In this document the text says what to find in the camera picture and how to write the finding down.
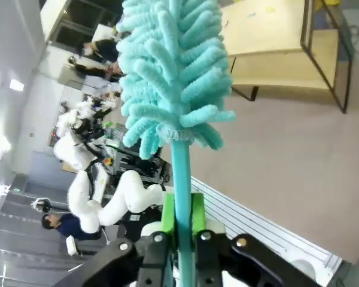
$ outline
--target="microfiber bristle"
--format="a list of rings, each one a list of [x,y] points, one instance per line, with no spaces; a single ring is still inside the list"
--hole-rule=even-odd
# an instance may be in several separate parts
[[[231,121],[223,98],[231,92],[229,62],[221,42],[217,0],[126,0],[117,44],[122,114],[129,115],[123,139],[141,138],[140,156],[150,158],[172,141],[197,141],[219,149],[220,134],[207,122]]]

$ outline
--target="bolt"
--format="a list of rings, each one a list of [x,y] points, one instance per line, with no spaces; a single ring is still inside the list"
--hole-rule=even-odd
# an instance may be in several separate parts
[[[158,234],[156,236],[154,236],[154,241],[155,242],[161,242],[163,239],[162,235],[161,234]]]
[[[204,241],[207,241],[211,238],[211,234],[210,232],[204,232],[201,234],[201,239],[204,240]]]
[[[237,240],[237,246],[238,247],[245,247],[247,245],[247,241],[244,238],[240,238]]]
[[[126,250],[126,249],[127,249],[127,244],[126,244],[126,243],[121,243],[121,244],[120,244],[120,249],[121,249],[122,251]]]

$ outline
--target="ceiling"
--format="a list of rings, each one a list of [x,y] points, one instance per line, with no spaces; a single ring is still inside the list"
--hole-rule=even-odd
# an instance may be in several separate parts
[[[6,138],[12,147],[19,137],[19,118],[32,70],[37,66],[44,47],[39,1],[0,0],[0,138]],[[12,79],[25,84],[25,90],[10,89]],[[11,173],[10,154],[0,152],[0,160],[2,157],[0,183],[6,182]]]

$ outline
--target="workbench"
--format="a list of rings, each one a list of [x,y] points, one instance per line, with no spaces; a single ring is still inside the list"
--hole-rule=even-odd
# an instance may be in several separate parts
[[[235,92],[255,101],[260,87],[304,89],[332,97],[346,112],[352,67],[343,37],[346,23],[339,27],[321,3],[332,27],[317,29],[314,14],[320,1],[244,0],[222,9],[221,34]],[[345,82],[344,93],[337,92],[337,80]]]

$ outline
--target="person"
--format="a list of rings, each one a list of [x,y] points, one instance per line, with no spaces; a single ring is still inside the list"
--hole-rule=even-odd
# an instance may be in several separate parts
[[[81,57],[95,55],[112,63],[117,61],[118,51],[116,43],[111,39],[99,40],[90,43],[80,43],[76,47],[76,53]]]
[[[76,240],[97,240],[101,237],[101,230],[93,234],[85,233],[80,227],[80,220],[71,213],[60,218],[54,214],[44,214],[41,225],[48,230],[55,229],[65,237],[73,236]]]
[[[123,76],[118,63],[113,63],[112,65],[107,66],[106,68],[97,68],[97,67],[87,67],[77,63],[77,60],[74,56],[68,58],[68,63],[73,65],[75,70],[85,76],[94,76],[103,78],[111,83],[117,82]]]

